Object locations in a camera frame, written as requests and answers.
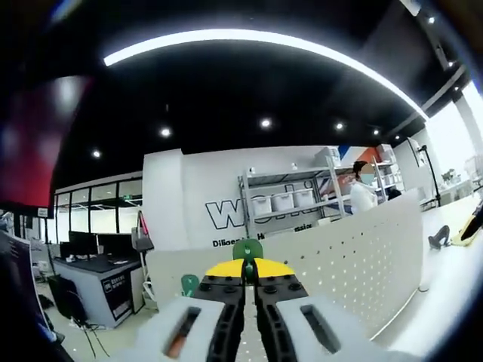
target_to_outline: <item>white desk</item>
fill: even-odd
[[[441,205],[449,204],[453,201],[460,200],[473,192],[472,181],[465,179],[459,183],[448,186],[446,189],[441,189],[439,194],[441,196]]]
[[[89,322],[116,328],[143,307],[143,270],[137,258],[121,265],[98,256],[90,261],[54,260],[55,272],[77,288]]]
[[[423,219],[423,277],[427,293],[417,293],[402,313],[375,339],[389,350],[425,357],[460,321],[480,282],[483,231],[469,247],[430,250],[428,236],[443,225],[454,236],[480,202],[474,194],[447,206],[421,213]]]

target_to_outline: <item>black sign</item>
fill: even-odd
[[[115,321],[132,310],[131,273],[129,270],[103,279],[101,284],[107,305]]]

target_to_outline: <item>floor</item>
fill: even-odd
[[[38,283],[37,291],[48,297],[50,300],[53,300],[47,284]],[[88,335],[91,339],[97,359],[94,358],[89,342],[82,330],[72,326],[69,320],[62,316],[55,307],[49,308],[47,314],[56,331],[66,336],[62,345],[72,359],[79,362],[106,359],[107,356],[104,354],[99,342],[96,340],[96,337],[92,332],[88,332]],[[137,314],[128,317],[128,319],[114,330],[97,330],[96,334],[107,353],[114,354],[124,348],[133,346],[137,337],[137,329],[154,314],[155,311],[142,308]]]

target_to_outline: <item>glass window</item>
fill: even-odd
[[[42,237],[41,231],[41,221],[44,223],[43,219],[38,217],[27,217],[25,221],[26,236],[29,240],[45,241],[45,236]]]
[[[427,123],[431,144],[442,173],[451,168],[464,171],[465,161],[475,155],[468,129],[453,102],[436,113]]]
[[[137,212],[143,204],[143,181],[136,179],[119,184],[119,232],[130,234],[137,226]]]
[[[45,240],[45,220],[40,219],[40,241],[46,243],[47,241]]]
[[[59,195],[54,196],[54,218],[47,220],[47,239],[48,242],[51,244],[57,244],[57,233],[55,231],[55,225],[57,223],[57,207],[59,204]],[[42,240],[45,241],[45,221],[41,220],[41,233],[42,233]]]
[[[57,208],[57,234],[59,240],[57,243],[69,241],[69,201],[70,193],[58,195],[58,208]],[[49,240],[51,239],[51,228],[48,227]]]
[[[89,189],[77,190],[72,193],[70,211],[71,230],[74,232],[88,232],[89,222]]]
[[[115,234],[115,183],[92,188],[91,232]]]

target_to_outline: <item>computer monitor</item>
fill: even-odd
[[[97,254],[97,241],[95,234],[88,232],[69,232],[69,241],[75,255]]]
[[[104,247],[103,254],[121,258],[136,255],[131,234],[98,234],[97,241]]]
[[[60,257],[62,259],[68,258],[71,255],[75,255],[74,244],[64,241],[64,242],[61,242],[59,246],[60,246]]]

